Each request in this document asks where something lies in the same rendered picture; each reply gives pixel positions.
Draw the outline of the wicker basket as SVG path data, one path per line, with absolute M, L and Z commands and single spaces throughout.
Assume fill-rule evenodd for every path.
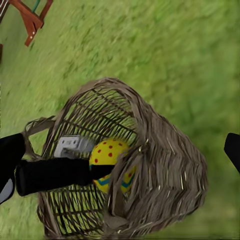
M 116 91 L 120 95 L 104 96 L 104 91 Z M 91 92 L 94 95 L 88 98 Z M 96 107 L 95 102 L 99 98 L 105 99 L 105 102 Z M 66 120 L 74 104 L 76 107 Z M 107 117 L 110 114 L 112 116 Z M 136 122 L 137 128 L 121 124 L 129 116 Z M 181 223 L 186 216 L 202 207 L 208 190 L 205 156 L 187 135 L 158 114 L 155 107 L 118 77 L 105 76 L 83 84 L 60 109 L 55 120 L 54 117 L 33 120 L 30 129 L 27 131 L 25 127 L 22 132 L 25 153 L 31 156 L 33 162 L 54 159 L 60 138 L 81 137 L 83 130 L 83 138 L 90 140 L 93 148 L 105 139 L 114 140 L 112 137 L 119 135 L 122 128 L 126 129 L 125 139 L 137 132 L 130 148 L 119 154 L 115 168 L 110 173 L 107 196 L 100 193 L 94 182 L 93 188 L 91 184 L 86 187 L 74 185 L 37 193 L 36 212 L 48 240 L 70 240 L 71 237 L 76 240 L 139 239 L 177 222 Z M 36 154 L 29 136 L 48 128 L 42 154 Z M 74 158 L 82 158 L 81 152 L 73 154 Z M 122 179 L 136 164 L 134 182 L 127 194 L 130 198 L 127 201 L 123 195 L 123 200 L 120 189 Z M 90 209 L 83 208 L 82 192 Z M 78 211 L 74 208 L 73 199 Z M 81 216 L 85 230 L 77 214 Z M 61 223 L 57 216 L 60 216 Z M 72 226 L 71 233 L 67 232 L 63 216 Z

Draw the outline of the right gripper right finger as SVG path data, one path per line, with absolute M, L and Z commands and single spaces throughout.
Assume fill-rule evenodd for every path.
M 240 173 L 240 135 L 229 133 L 227 135 L 224 151 Z

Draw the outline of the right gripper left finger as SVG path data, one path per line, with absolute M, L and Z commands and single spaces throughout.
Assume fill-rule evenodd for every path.
M 26 153 L 22 133 L 0 138 L 0 193 Z

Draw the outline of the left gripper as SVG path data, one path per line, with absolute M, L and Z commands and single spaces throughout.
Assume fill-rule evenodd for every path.
M 47 170 L 47 185 L 43 191 L 66 186 L 89 186 L 93 180 L 101 179 L 113 171 L 115 165 L 91 165 L 87 158 L 52 158 L 41 160 Z

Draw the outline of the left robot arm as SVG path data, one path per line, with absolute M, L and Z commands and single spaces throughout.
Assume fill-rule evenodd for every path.
M 21 159 L 14 173 L 0 193 L 0 205 L 13 194 L 15 187 L 19 196 L 49 191 L 66 186 L 89 186 L 113 171 L 115 165 L 91 165 L 87 158 L 75 158 L 73 152 L 89 154 L 93 144 L 85 137 L 60 137 L 54 157 L 28 162 Z

